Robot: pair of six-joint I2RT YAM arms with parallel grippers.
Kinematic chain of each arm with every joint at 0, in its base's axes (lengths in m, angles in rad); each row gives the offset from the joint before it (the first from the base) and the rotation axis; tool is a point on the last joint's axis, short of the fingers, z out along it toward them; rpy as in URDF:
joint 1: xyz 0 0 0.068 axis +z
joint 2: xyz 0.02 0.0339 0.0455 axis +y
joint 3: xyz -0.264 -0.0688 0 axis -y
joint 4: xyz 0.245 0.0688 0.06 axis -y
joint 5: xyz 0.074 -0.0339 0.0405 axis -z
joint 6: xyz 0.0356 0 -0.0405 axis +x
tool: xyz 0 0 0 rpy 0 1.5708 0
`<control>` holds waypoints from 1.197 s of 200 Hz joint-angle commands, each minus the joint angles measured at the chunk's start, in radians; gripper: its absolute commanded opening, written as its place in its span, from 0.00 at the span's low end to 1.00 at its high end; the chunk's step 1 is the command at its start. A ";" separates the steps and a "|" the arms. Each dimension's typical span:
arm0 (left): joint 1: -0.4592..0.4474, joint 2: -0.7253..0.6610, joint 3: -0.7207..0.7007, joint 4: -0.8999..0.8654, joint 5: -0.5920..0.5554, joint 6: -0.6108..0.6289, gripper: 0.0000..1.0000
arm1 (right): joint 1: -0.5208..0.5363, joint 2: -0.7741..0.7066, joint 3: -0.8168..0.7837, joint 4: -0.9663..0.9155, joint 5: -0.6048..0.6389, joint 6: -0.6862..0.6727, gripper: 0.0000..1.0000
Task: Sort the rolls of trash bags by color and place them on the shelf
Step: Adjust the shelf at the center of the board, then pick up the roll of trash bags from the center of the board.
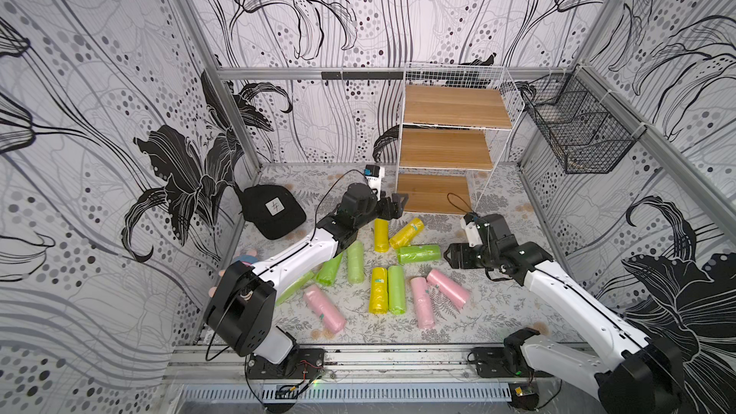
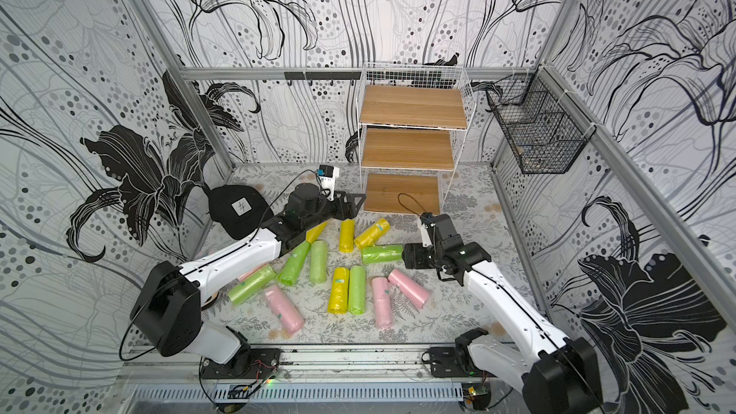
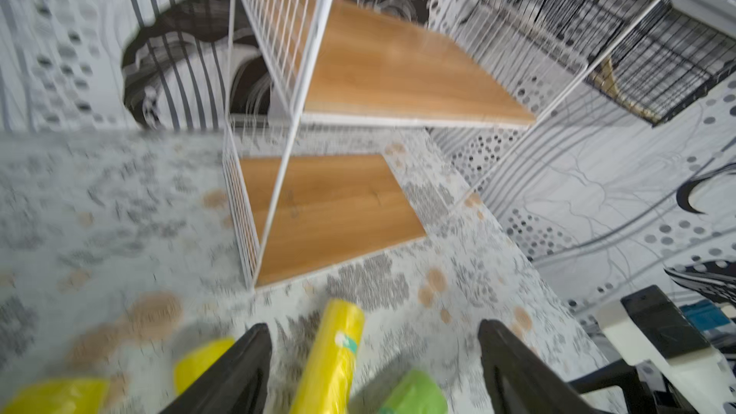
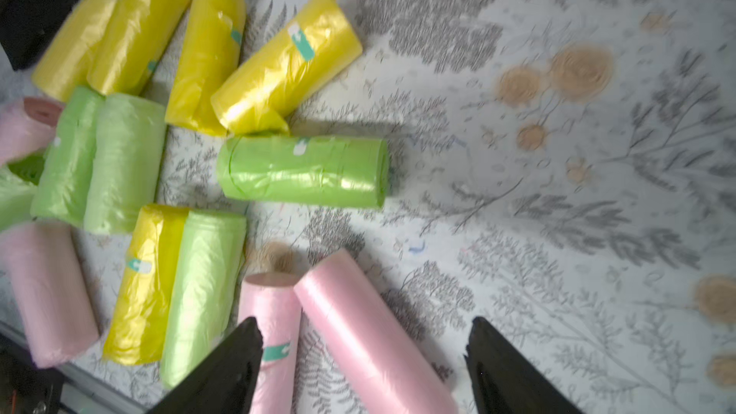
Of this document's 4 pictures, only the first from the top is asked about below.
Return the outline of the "pink roll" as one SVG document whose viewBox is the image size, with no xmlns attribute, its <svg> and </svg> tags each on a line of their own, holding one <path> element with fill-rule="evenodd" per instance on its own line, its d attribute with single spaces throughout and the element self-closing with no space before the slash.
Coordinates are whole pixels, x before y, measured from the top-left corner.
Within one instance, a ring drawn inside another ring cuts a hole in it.
<svg viewBox="0 0 736 414">
<path fill-rule="evenodd" d="M 440 293 L 447 297 L 457 310 L 462 310 L 471 299 L 471 293 L 467 289 L 437 269 L 433 269 L 427 274 L 427 283 L 437 287 Z"/>
<path fill-rule="evenodd" d="M 418 327 L 422 330 L 433 329 L 435 326 L 434 313 L 429 286 L 425 277 L 414 277 L 410 280 L 414 310 L 418 320 Z"/>
<path fill-rule="evenodd" d="M 303 298 L 310 310 L 332 334 L 336 335 L 345 328 L 346 318 L 318 285 L 307 287 Z"/>
</svg>

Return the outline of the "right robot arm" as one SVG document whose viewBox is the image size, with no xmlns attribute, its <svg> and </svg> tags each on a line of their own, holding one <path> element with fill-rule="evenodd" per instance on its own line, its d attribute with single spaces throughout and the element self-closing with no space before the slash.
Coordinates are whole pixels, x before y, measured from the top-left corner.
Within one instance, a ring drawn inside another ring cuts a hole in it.
<svg viewBox="0 0 736 414">
<path fill-rule="evenodd" d="M 462 218 L 465 243 L 444 253 L 454 269 L 497 271 L 503 280 L 544 300 L 590 345 L 582 352 L 523 328 L 503 341 L 505 369 L 521 376 L 546 373 L 600 402 L 608 413 L 673 413 L 685 405 L 680 348 L 648 337 L 578 285 L 536 243 L 519 243 L 503 216 Z"/>
</svg>

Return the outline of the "green roll near left arm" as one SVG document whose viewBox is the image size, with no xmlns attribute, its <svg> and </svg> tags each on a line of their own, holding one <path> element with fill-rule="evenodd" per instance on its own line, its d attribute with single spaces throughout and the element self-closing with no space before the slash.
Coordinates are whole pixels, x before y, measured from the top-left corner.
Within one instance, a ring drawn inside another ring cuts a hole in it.
<svg viewBox="0 0 736 414">
<path fill-rule="evenodd" d="M 276 300 L 275 304 L 276 306 L 280 306 L 287 302 L 291 297 L 295 296 L 296 293 L 299 291 L 302 291 L 310 281 L 314 280 L 315 273 L 313 271 L 308 271 L 304 276 L 302 276 L 299 280 L 294 282 L 292 285 L 290 285 Z"/>
</svg>

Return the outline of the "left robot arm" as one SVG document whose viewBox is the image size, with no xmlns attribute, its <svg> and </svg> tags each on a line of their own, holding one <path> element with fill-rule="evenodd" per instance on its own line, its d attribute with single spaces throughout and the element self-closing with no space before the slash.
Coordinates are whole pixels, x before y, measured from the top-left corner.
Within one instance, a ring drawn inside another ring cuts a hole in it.
<svg viewBox="0 0 736 414">
<path fill-rule="evenodd" d="M 307 272 L 352 245 L 362 227 L 375 219 L 398 220 L 408 200 L 407 194 L 387 195 L 364 183 L 351 184 L 305 239 L 256 264 L 230 264 L 214 287 L 205 324 L 238 356 L 282 363 L 297 344 L 273 325 L 276 300 Z"/>
</svg>

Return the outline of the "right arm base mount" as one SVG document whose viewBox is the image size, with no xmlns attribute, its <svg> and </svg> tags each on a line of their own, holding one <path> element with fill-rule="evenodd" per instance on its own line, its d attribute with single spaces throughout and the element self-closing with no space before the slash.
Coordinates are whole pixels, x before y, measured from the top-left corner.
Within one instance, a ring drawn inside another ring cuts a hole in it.
<svg viewBox="0 0 736 414">
<path fill-rule="evenodd" d="M 467 361 L 483 379 L 517 378 L 532 381 L 534 377 L 550 378 L 548 373 L 535 373 L 521 357 L 504 347 L 473 347 Z"/>
</svg>

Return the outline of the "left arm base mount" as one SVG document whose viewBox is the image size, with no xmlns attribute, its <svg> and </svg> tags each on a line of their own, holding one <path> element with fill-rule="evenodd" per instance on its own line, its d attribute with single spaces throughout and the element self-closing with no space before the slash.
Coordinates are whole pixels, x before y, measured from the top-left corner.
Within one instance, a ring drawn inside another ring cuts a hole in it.
<svg viewBox="0 0 736 414">
<path fill-rule="evenodd" d="M 324 348 L 299 348 L 292 350 L 281 363 L 271 363 L 262 356 L 255 356 L 245 364 L 249 379 L 263 381 L 316 379 L 325 360 Z"/>
</svg>

